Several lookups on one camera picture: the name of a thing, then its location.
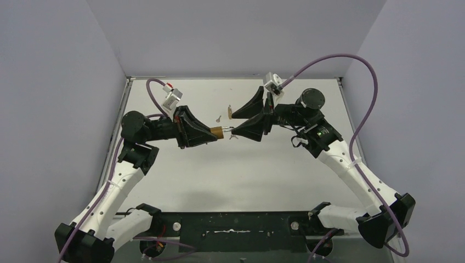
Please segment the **small brass padlock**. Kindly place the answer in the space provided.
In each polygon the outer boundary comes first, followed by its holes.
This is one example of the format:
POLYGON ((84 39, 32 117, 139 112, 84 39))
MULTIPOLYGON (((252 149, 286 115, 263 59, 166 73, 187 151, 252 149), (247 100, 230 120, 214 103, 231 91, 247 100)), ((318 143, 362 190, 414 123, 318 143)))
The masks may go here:
POLYGON ((231 133, 234 127, 211 127, 210 132, 219 140, 225 137, 226 133, 231 133))

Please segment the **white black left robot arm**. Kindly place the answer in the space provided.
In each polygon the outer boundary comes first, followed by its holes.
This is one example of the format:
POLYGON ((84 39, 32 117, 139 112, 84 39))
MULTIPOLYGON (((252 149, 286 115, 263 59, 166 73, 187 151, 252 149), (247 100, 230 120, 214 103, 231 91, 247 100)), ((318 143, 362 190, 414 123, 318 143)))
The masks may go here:
POLYGON ((111 262, 115 252, 138 234, 145 231, 154 234, 162 228, 161 211, 147 204, 112 222, 132 189, 155 162, 159 149, 149 142, 175 139, 184 149, 224 137, 222 127, 206 126, 187 106, 177 107, 173 117, 130 111, 122 117, 121 127, 107 181, 71 223, 62 223, 55 230, 58 262, 111 262))

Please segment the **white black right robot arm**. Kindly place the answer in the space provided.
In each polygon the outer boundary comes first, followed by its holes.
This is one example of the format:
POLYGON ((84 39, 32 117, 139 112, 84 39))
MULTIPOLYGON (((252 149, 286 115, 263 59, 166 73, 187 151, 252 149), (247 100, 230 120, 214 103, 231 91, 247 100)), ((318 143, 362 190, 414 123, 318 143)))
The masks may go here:
POLYGON ((305 148, 329 167, 355 194, 362 209, 323 202, 310 211, 308 225, 317 234, 328 228, 357 232, 375 248, 384 247, 408 225, 416 204, 408 193, 399 194, 383 183, 356 157, 352 157, 341 134, 325 120, 322 92, 308 88, 292 104, 276 104, 275 94, 259 87, 244 106, 231 114, 243 123, 232 130, 237 136, 261 141, 275 125, 295 132, 294 147, 305 148))

